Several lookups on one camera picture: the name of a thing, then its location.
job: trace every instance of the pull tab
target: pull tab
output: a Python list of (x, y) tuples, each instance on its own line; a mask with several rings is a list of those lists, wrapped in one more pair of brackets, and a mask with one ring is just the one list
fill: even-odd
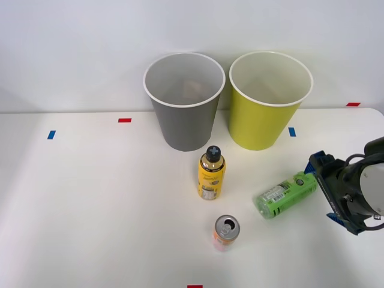
[(229, 224), (225, 224), (220, 231), (220, 235), (225, 236), (232, 230), (232, 227)]

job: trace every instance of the blue tape marker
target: blue tape marker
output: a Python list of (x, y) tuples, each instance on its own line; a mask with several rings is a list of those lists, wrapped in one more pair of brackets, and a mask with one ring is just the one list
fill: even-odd
[(48, 135), (48, 140), (52, 140), (55, 136), (55, 133), (56, 133), (56, 130), (51, 130), (51, 132), (49, 132), (49, 135)]
[(289, 127), (288, 130), (289, 130), (289, 135), (291, 137), (296, 137), (296, 132), (295, 132), (295, 129), (293, 127)]

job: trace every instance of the paper cup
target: paper cup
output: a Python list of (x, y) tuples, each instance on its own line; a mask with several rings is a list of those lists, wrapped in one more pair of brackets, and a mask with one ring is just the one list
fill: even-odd
[(232, 84), (229, 132), (249, 150), (272, 146), (313, 87), (309, 69), (278, 52), (238, 58), (229, 70)]
[(143, 85), (169, 146), (193, 151), (207, 143), (225, 81), (219, 63), (198, 53), (168, 55), (149, 66)]

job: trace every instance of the cup rim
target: cup rim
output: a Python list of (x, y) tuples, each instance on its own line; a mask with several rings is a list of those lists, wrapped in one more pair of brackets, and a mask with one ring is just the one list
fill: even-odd
[[(190, 54), (190, 55), (197, 55), (197, 56), (202, 56), (210, 61), (212, 61), (214, 64), (216, 64), (216, 66), (220, 69), (221, 71), (221, 74), (223, 75), (223, 82), (221, 84), (221, 87), (219, 88), (219, 90), (210, 98), (202, 101), (202, 102), (198, 102), (198, 103), (195, 103), (195, 104), (189, 104), (189, 105), (175, 105), (175, 104), (170, 104), (170, 103), (167, 103), (167, 102), (164, 102), (164, 101), (161, 101), (159, 100), (158, 98), (156, 98), (155, 96), (153, 96), (149, 90), (147, 89), (146, 87), (146, 83), (145, 83), (145, 79), (146, 79), (146, 75), (149, 71), (149, 69), (151, 69), (151, 67), (153, 65), (155, 65), (157, 62), (159, 62), (160, 60), (163, 60), (164, 58), (168, 58), (168, 57), (171, 57), (171, 56), (175, 56), (175, 55), (180, 55), (180, 54)], [(213, 58), (211, 57), (208, 57), (204, 54), (200, 54), (200, 53), (196, 53), (196, 52), (177, 52), (177, 53), (171, 53), (171, 54), (167, 54), (163, 57), (160, 57), (158, 59), (156, 59), (154, 62), (152, 62), (150, 64), (150, 66), (145, 70), (145, 73), (144, 73), (144, 76), (143, 76), (143, 86), (144, 86), (144, 90), (145, 92), (153, 99), (155, 100), (156, 102), (162, 104), (162, 105), (165, 105), (165, 106), (168, 106), (168, 107), (174, 107), (174, 108), (192, 108), (192, 107), (197, 107), (197, 106), (201, 106), (201, 105), (204, 105), (205, 103), (208, 103), (210, 101), (212, 101), (213, 99), (215, 99), (217, 96), (220, 95), (220, 93), (223, 91), (224, 89), (224, 86), (226, 84), (226, 74), (224, 72), (224, 69), (222, 68), (222, 66)]]
[[(304, 68), (304, 70), (308, 73), (309, 77), (310, 77), (310, 80), (311, 80), (311, 86), (307, 92), (307, 94), (305, 96), (303, 96), (302, 98), (300, 98), (299, 100), (296, 100), (294, 102), (291, 102), (291, 103), (286, 103), (286, 104), (271, 104), (271, 103), (265, 103), (265, 102), (261, 102), (259, 100), (255, 100), (247, 95), (245, 95), (233, 82), (233, 79), (232, 79), (232, 70), (233, 70), (233, 67), (236, 65), (236, 63), (244, 58), (244, 57), (247, 57), (249, 55), (252, 55), (252, 54), (257, 54), (257, 53), (273, 53), (273, 54), (278, 54), (278, 55), (281, 55), (281, 56), (284, 56), (284, 57), (287, 57), (291, 60), (294, 60), (296, 63), (298, 63), (302, 68)], [(261, 104), (261, 105), (264, 105), (264, 106), (270, 106), (270, 107), (288, 107), (288, 106), (293, 106), (293, 105), (296, 105), (298, 103), (301, 103), (303, 102), (307, 97), (308, 95), (312, 92), (312, 89), (313, 89), (313, 76), (312, 76), (312, 73), (311, 71), (307, 68), (307, 66), (305, 66), (301, 61), (297, 60), (296, 58), (292, 57), (292, 56), (289, 56), (287, 54), (284, 54), (284, 53), (281, 53), (281, 52), (276, 52), (276, 51), (267, 51), (267, 50), (262, 50), (262, 51), (253, 51), (253, 52), (249, 52), (249, 53), (246, 53), (242, 56), (240, 56), (238, 59), (236, 59), (232, 65), (230, 66), (229, 68), (229, 80), (232, 84), (232, 86), (236, 89), (236, 91), (242, 95), (243, 97), (245, 97), (246, 99), (254, 102), (254, 103), (257, 103), (257, 104)]]

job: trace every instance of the orange can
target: orange can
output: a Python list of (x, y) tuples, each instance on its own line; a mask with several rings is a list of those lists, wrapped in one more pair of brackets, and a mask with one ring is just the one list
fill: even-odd
[(234, 216), (220, 216), (215, 223), (213, 243), (219, 251), (226, 251), (240, 234), (240, 225)]

